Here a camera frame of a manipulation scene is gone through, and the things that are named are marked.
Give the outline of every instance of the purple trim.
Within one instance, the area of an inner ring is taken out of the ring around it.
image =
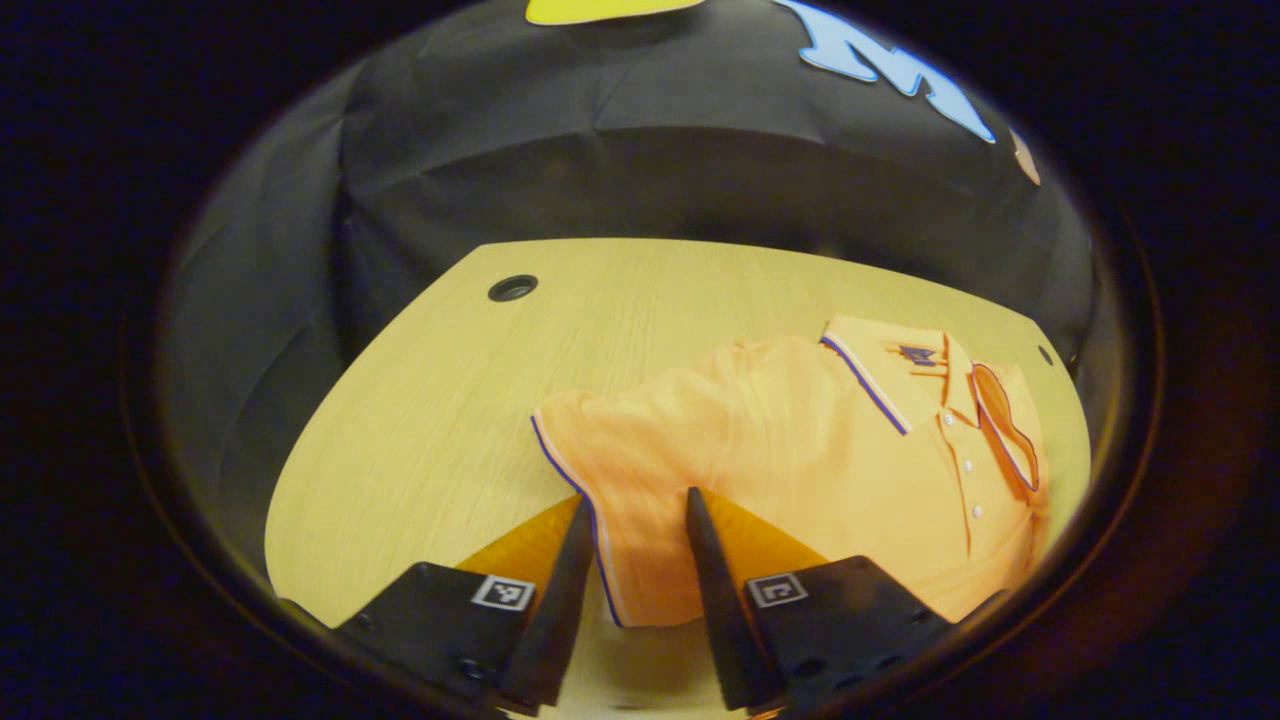
[[[609,577],[604,574],[604,557],[600,553],[600,536],[596,532],[595,506],[591,505],[591,498],[582,492],[582,488],[577,487],[577,484],[570,479],[568,473],[566,473],[564,469],[556,462],[556,459],[552,457],[552,454],[547,450],[547,443],[543,442],[543,432],[538,427],[538,418],[530,415],[529,421],[534,424],[534,434],[538,436],[538,446],[543,448],[543,455],[547,456],[547,461],[552,464],[552,468],[556,468],[556,471],[564,478],[564,482],[568,483],[570,487],[577,491],[577,495],[582,496],[582,502],[585,502],[586,507],[591,511],[591,541],[595,543],[595,564],[600,569],[600,583],[604,585],[604,600],[609,605],[609,615],[613,616],[613,624],[620,628],[625,628],[626,625],[618,620],[618,612],[613,609],[613,596],[609,593]]]
[[[865,389],[867,395],[870,396],[872,402],[874,402],[876,406],[881,409],[881,413],[883,413],[884,416],[888,418],[890,423],[893,423],[893,427],[897,428],[897,432],[900,434],[905,436],[906,434],[906,428],[904,428],[901,424],[899,424],[897,418],[895,418],[893,414],[888,411],[888,407],[886,407],[884,404],[881,402],[881,400],[879,400],[879,397],[877,397],[876,392],[872,391],[872,387],[869,384],[867,384],[865,379],[863,379],[863,374],[858,372],[858,368],[854,365],[854,361],[850,360],[849,356],[845,355],[845,352],[842,350],[840,350],[840,347],[837,347],[836,343],[832,342],[831,340],[828,340],[827,337],[822,338],[822,345],[826,345],[827,347],[835,350],[836,355],[840,355],[840,357],[845,361],[845,365],[849,365],[849,369],[854,372],[854,377],[858,378],[858,383],[860,386],[863,386],[863,389]]]
[[[978,411],[982,413],[983,415],[988,415],[988,416],[991,415],[989,413],[987,413],[987,409],[980,402],[978,404]],[[1027,482],[1027,478],[1023,477],[1023,471],[1018,469],[1018,461],[1014,460],[1014,454],[1009,452],[1009,446],[1005,445],[1005,438],[1000,437],[1000,425],[997,425],[995,423],[995,420],[992,420],[991,427],[996,432],[996,439],[1000,441],[1000,450],[1005,451],[1005,457],[1009,459],[1009,466],[1014,469],[1014,474],[1018,475],[1018,479],[1021,480],[1024,486],[1027,486],[1027,489],[1029,489],[1032,492],[1038,492],[1039,491],[1039,480],[1037,479],[1036,484],[1032,486],[1029,482]],[[1032,451],[1032,457],[1033,457],[1033,460],[1032,460],[1032,462],[1033,462],[1032,471],[1034,473],[1036,471],[1036,466],[1034,466],[1036,452],[1034,452],[1034,450]]]

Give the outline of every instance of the yellow paper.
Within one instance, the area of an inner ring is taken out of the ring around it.
[[[525,18],[538,26],[571,26],[684,10],[703,0],[529,0]]]
[[[733,587],[739,592],[742,592],[742,584],[751,578],[794,573],[827,562],[826,557],[809,546],[731,500],[700,489],[733,578]]]

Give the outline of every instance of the blue letter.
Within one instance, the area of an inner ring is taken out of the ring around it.
[[[929,105],[942,115],[987,142],[996,142],[995,133],[982,123],[964,92],[945,74],[922,63],[918,58],[895,47],[886,50],[863,31],[845,20],[815,8],[792,0],[773,0],[800,15],[813,47],[800,51],[805,61],[851,78],[876,82],[876,70],[863,64],[852,50],[861,53],[872,65],[884,73],[893,87],[911,97],[920,88],[920,79],[929,83]]]

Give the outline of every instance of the polo shirt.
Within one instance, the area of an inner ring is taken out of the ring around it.
[[[837,315],[820,342],[736,342],[621,392],[561,392],[532,424],[590,503],[621,626],[701,615],[690,487],[827,557],[870,557],[952,621],[1043,552],[1048,465],[1023,374],[943,331]]]

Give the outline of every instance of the wooden table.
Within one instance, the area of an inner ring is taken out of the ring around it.
[[[535,275],[536,290],[509,302],[488,299],[495,282],[516,274]],[[945,329],[974,359],[1023,368],[1046,436],[1056,538],[1089,483],[1089,445],[1071,380],[1032,320],[940,284],[815,255],[553,240],[476,249],[334,386],[271,500],[271,583],[337,625],[410,564],[454,565],[572,495],[529,423],[550,393],[621,389],[744,338],[817,342],[836,313]],[[543,716],[724,715],[741,716],[721,705],[701,621],[616,628],[593,577],[559,707]]]

